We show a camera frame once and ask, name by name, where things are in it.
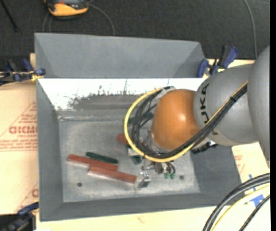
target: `gray bin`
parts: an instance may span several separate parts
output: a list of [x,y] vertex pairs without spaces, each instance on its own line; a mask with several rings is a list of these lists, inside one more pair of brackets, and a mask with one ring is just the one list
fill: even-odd
[[[150,38],[36,33],[35,49],[37,68],[46,69],[48,82],[56,78],[60,81],[69,78],[195,78],[198,65],[204,58],[197,42]],[[88,103],[84,106],[83,102],[76,105],[80,107],[79,110],[60,110],[49,99],[49,95],[39,81],[39,203],[42,221],[211,206],[218,204],[240,184],[231,148],[218,146],[201,154],[188,152],[178,159],[180,162],[176,160],[179,170],[186,169],[183,172],[186,177],[180,180],[181,177],[177,175],[177,178],[170,180],[169,184],[175,185],[170,190],[165,189],[167,183],[163,179],[163,187],[156,187],[155,191],[151,191],[151,186],[142,189],[142,192],[123,186],[120,193],[97,194],[95,197],[81,195],[83,188],[74,184],[77,179],[71,181],[71,177],[74,179],[80,173],[69,173],[68,169],[72,166],[67,165],[66,153],[71,150],[76,154],[83,153],[87,142],[91,143],[88,147],[92,150],[96,147],[94,136],[100,140],[101,148],[105,147],[104,144],[115,145],[115,141],[109,142],[105,138],[113,138],[114,133],[122,132],[122,117],[133,97],[123,97],[122,101],[120,97],[116,97],[115,101],[109,97],[108,105],[102,110],[98,106],[103,98],[98,99],[98,103],[93,101],[92,106],[88,106]],[[94,120],[64,123],[60,119],[61,116],[82,117],[90,114],[96,117],[96,123],[92,124]],[[89,133],[81,133],[78,129],[85,129],[84,126]],[[134,170],[136,166],[129,166],[126,152],[122,155],[118,146],[115,150],[119,153],[114,155],[119,156],[121,169]],[[159,176],[152,177],[153,186],[160,186]],[[114,189],[120,186],[113,181],[104,184]],[[86,181],[83,187],[85,191],[96,190],[93,180]]]

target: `black cable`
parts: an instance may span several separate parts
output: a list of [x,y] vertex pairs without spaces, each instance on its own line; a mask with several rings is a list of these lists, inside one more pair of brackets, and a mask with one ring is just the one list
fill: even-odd
[[239,229],[239,231],[244,231],[245,228],[248,226],[248,224],[251,222],[251,220],[254,218],[254,216],[258,213],[258,211],[262,208],[262,206],[270,199],[271,195],[268,195],[266,198],[264,198],[254,209],[254,211],[250,214],[248,219],[245,221],[243,226]]
[[9,20],[10,20],[10,22],[11,22],[13,28],[14,28],[14,31],[15,31],[15,32],[18,32],[18,31],[19,31],[19,28],[18,28],[17,24],[15,23],[15,21],[14,21],[12,15],[11,15],[11,13],[10,13],[10,11],[8,10],[7,5],[4,3],[3,0],[0,0],[0,3],[1,3],[1,5],[2,5],[4,11],[6,12],[6,14],[7,14],[7,16],[8,16],[8,18],[9,18]]
[[139,119],[143,116],[141,115],[142,110],[147,105],[148,101],[153,99],[155,96],[159,95],[162,92],[162,90],[159,90],[158,92],[150,95],[148,98],[144,100],[144,102],[141,104],[141,106],[138,108],[137,112],[134,116],[134,123],[132,125],[132,131],[131,131],[131,137],[134,140],[134,143],[137,143],[136,145],[139,147],[139,149],[147,155],[151,155],[155,158],[168,158],[171,157],[182,150],[184,150],[186,147],[194,144],[197,145],[200,142],[202,142],[217,126],[217,124],[220,122],[220,120],[223,118],[223,116],[228,112],[230,107],[243,95],[247,92],[247,85],[242,87],[237,93],[235,93],[233,96],[230,97],[230,100],[224,105],[224,107],[221,109],[220,112],[213,118],[211,122],[206,124],[197,134],[195,134],[191,139],[189,139],[187,142],[185,142],[183,145],[179,146],[178,148],[167,152],[167,153],[159,153],[154,152],[151,148],[149,148],[146,145],[142,145],[139,141]]
[[270,174],[264,174],[259,177],[250,179],[246,181],[245,183],[239,185],[234,190],[232,190],[215,208],[215,210],[211,213],[210,217],[205,223],[205,226],[203,228],[203,231],[210,231],[212,228],[212,225],[214,224],[216,218],[218,217],[220,211],[224,208],[224,206],[232,199],[234,199],[236,196],[246,192],[247,190],[250,190],[254,187],[258,187],[264,184],[267,184],[270,182]]

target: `clamp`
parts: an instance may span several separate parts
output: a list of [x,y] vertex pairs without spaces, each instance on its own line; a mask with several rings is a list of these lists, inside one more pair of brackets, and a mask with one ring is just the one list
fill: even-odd
[[231,62],[233,62],[236,57],[238,56],[238,50],[234,46],[227,46],[224,45],[222,49],[221,56],[218,60],[218,62],[214,62],[213,65],[209,64],[209,61],[206,59],[203,59],[199,66],[198,66],[198,72],[197,77],[201,78],[204,74],[206,75],[213,75],[218,72],[219,69],[226,69],[230,65]]
[[46,74],[44,68],[33,69],[31,63],[24,58],[22,60],[24,71],[20,71],[13,60],[8,60],[5,71],[0,73],[0,86],[12,82],[34,79]]
[[32,213],[34,210],[39,208],[38,202],[30,204],[17,212],[19,218],[11,222],[6,228],[1,231],[22,231],[30,223],[30,220],[34,218]]

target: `small green object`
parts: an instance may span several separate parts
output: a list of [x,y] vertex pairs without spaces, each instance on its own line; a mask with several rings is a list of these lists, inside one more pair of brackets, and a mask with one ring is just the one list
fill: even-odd
[[92,158],[94,160],[106,162],[106,163],[111,163],[111,164],[118,164],[119,161],[115,158],[108,157],[108,156],[103,156],[94,152],[87,152],[86,157]]
[[141,164],[141,162],[142,162],[142,159],[139,155],[131,156],[131,158],[135,165]]
[[170,179],[174,179],[176,177],[175,173],[170,174]]

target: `black floor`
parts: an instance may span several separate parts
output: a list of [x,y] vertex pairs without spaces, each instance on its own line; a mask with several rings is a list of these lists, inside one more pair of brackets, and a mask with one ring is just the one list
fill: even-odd
[[[50,23],[48,18],[43,25],[47,10],[42,0],[3,1],[19,31],[14,31],[0,2],[0,69],[9,59],[29,56],[34,51],[34,32],[43,29],[112,34],[109,20],[94,7],[77,20]],[[207,58],[219,57],[222,45],[232,44],[239,58],[252,59],[270,44],[267,0],[95,0],[92,4],[110,17],[116,36],[198,41]],[[0,217],[0,229],[13,219]]]

